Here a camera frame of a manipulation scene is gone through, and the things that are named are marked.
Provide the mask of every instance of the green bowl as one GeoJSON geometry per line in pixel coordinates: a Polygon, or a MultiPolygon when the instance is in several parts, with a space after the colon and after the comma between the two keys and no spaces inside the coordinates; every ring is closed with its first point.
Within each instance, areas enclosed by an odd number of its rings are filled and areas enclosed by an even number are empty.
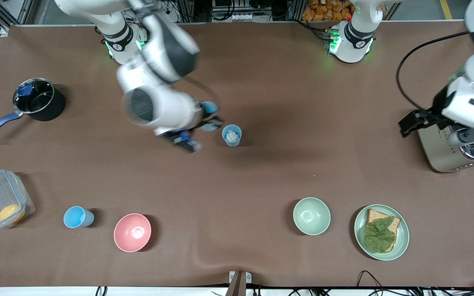
{"type": "Polygon", "coordinates": [[[403,255],[403,253],[405,253],[407,247],[409,246],[409,228],[407,227],[407,223],[405,223],[403,217],[395,209],[389,206],[384,206],[383,204],[372,204],[370,206],[366,206],[359,212],[356,220],[354,221],[354,235],[356,236],[356,240],[358,241],[361,249],[363,249],[365,253],[367,253],[370,257],[382,261],[390,261],[400,257],[403,255]],[[387,215],[398,217],[401,220],[396,232],[395,246],[389,253],[376,253],[369,249],[363,242],[363,230],[365,229],[365,224],[367,223],[367,212],[369,211],[369,208],[387,215]]]}
{"type": "Polygon", "coordinates": [[[309,236],[323,234],[330,225],[329,207],[315,197],[306,197],[294,207],[294,223],[309,236]]]}

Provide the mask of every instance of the spinach leaf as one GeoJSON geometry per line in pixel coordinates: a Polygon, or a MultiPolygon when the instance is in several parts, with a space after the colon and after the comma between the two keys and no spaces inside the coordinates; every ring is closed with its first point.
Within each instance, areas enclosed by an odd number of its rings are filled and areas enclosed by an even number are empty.
{"type": "Polygon", "coordinates": [[[376,253],[383,253],[396,240],[396,235],[388,229],[394,217],[376,219],[365,226],[363,230],[363,242],[376,253]]]}

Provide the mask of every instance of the bowl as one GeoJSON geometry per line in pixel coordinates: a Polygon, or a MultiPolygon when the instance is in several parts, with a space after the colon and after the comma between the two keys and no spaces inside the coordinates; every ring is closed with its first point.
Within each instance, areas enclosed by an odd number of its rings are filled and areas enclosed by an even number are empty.
{"type": "Polygon", "coordinates": [[[363,249],[367,255],[382,261],[390,261],[400,257],[403,255],[403,253],[405,253],[407,247],[409,246],[409,228],[407,227],[405,219],[403,219],[402,215],[400,215],[400,213],[398,213],[395,209],[383,204],[372,204],[360,210],[356,216],[356,220],[354,221],[354,236],[356,237],[361,249],[363,249]],[[398,217],[401,220],[396,231],[395,245],[389,253],[376,253],[375,251],[369,249],[363,242],[365,238],[363,236],[363,230],[365,230],[365,225],[367,223],[367,212],[369,211],[369,208],[387,215],[398,217]]]}
{"type": "Polygon", "coordinates": [[[151,236],[151,224],[141,214],[128,214],[114,228],[114,243],[124,252],[136,252],[143,248],[151,236]]]}
{"type": "Polygon", "coordinates": [[[304,234],[323,234],[330,225],[329,207],[320,199],[306,197],[294,207],[295,226],[304,234]]]}

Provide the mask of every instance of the saucepan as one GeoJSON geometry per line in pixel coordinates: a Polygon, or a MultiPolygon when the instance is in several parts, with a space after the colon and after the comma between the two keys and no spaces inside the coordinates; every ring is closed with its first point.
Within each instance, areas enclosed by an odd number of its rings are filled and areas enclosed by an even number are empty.
{"type": "Polygon", "coordinates": [[[47,79],[32,78],[18,86],[12,103],[16,110],[0,118],[0,127],[23,114],[39,121],[53,120],[65,108],[65,97],[47,79]]]}

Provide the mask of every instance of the toast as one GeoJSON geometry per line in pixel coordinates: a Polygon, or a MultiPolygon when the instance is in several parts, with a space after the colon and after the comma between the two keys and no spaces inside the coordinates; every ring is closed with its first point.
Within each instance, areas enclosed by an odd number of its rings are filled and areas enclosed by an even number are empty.
{"type": "MultiPolygon", "coordinates": [[[[372,221],[376,219],[382,219],[382,218],[387,218],[391,217],[391,215],[384,214],[382,212],[378,212],[377,210],[372,210],[372,208],[369,208],[369,212],[367,212],[367,224],[371,223],[372,221]]],[[[391,225],[387,229],[389,229],[393,234],[395,234],[397,238],[397,230],[398,230],[398,225],[400,224],[400,218],[395,217],[391,225]]],[[[393,250],[393,247],[395,247],[396,240],[391,244],[391,247],[389,249],[386,249],[384,253],[389,253],[390,251],[393,250]]]]}

